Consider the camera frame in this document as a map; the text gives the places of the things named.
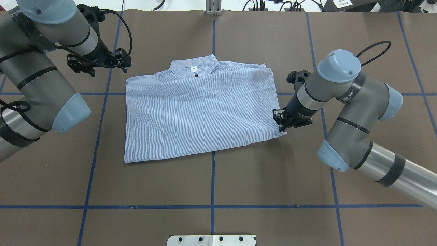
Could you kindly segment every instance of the light blue shirt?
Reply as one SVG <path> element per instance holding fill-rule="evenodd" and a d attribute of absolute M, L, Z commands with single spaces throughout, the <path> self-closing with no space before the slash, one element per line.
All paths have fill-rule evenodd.
<path fill-rule="evenodd" d="M 125 162 L 167 159 L 279 137 L 273 73 L 214 55 L 126 80 Z"/>

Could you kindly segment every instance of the gray robot arm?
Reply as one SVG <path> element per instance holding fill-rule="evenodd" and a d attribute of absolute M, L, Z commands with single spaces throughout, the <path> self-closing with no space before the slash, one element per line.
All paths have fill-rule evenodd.
<path fill-rule="evenodd" d="M 282 110 L 273 110 L 280 130 L 310 124 L 311 116 L 336 98 L 345 106 L 317 152 L 319 159 L 341 172 L 358 170 L 437 212 L 437 175 L 368 140 L 377 120 L 399 111 L 399 92 L 362 73 L 358 58 L 341 49 L 328 54 L 313 74 L 294 72 L 288 81 L 296 95 Z"/>
<path fill-rule="evenodd" d="M 89 7 L 78 8 L 73 0 L 17 0 L 17 3 L 18 7 L 10 10 L 9 15 L 0 18 L 0 72 L 23 93 L 20 101 L 30 107 L 19 111 L 2 107 L 0 162 L 47 131 L 66 132 L 90 115 L 86 102 L 45 53 L 66 49 L 75 54 L 68 55 L 68 65 L 77 73 L 91 76 L 96 65 L 120 67 L 124 72 L 130 66 L 131 50 L 129 54 L 122 49 L 110 52 L 99 37 L 98 23 L 90 26 L 83 15 L 90 11 Z M 104 20 L 104 16 L 94 13 L 93 19 Z"/>

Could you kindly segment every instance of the shirt collar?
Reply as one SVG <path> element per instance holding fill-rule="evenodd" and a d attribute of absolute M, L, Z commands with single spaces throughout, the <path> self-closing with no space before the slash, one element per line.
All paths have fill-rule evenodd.
<path fill-rule="evenodd" d="M 170 72 L 186 77 L 194 77 L 195 74 L 201 76 L 211 74 L 219 61 L 214 55 L 189 59 L 172 61 L 170 65 Z M 191 67 L 198 66 L 197 72 L 191 72 Z"/>

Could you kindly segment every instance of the white bracket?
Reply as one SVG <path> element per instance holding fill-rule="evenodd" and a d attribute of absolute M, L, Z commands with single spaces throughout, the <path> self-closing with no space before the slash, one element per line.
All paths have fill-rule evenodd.
<path fill-rule="evenodd" d="M 257 246 L 255 235 L 171 236 L 167 246 Z"/>
<path fill-rule="evenodd" d="M 222 15 L 222 0 L 206 0 L 206 15 Z"/>

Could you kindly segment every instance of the light blue cap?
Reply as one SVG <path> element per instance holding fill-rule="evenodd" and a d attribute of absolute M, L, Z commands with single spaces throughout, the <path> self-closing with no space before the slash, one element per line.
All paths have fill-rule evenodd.
<path fill-rule="evenodd" d="M 344 49 L 333 50 L 317 67 L 317 72 L 322 78 L 335 83 L 351 81 L 360 71 L 360 60 Z"/>
<path fill-rule="evenodd" d="M 23 14 L 43 24 L 59 24 L 69 21 L 77 12 L 73 0 L 17 0 Z"/>
<path fill-rule="evenodd" d="M 59 111 L 52 128 L 64 133 L 79 124 L 91 114 L 91 109 L 79 93 L 74 94 Z"/>
<path fill-rule="evenodd" d="M 393 116 L 395 116 L 395 114 L 399 112 L 402 107 L 402 94 L 399 91 L 391 88 L 388 84 L 385 85 L 388 88 L 388 106 L 385 110 L 385 113 L 378 120 L 389 120 L 393 118 Z"/>
<path fill-rule="evenodd" d="M 343 158 L 340 157 L 337 151 L 326 140 L 323 140 L 319 151 L 317 151 L 317 157 L 328 166 L 340 172 L 345 172 L 349 169 Z"/>

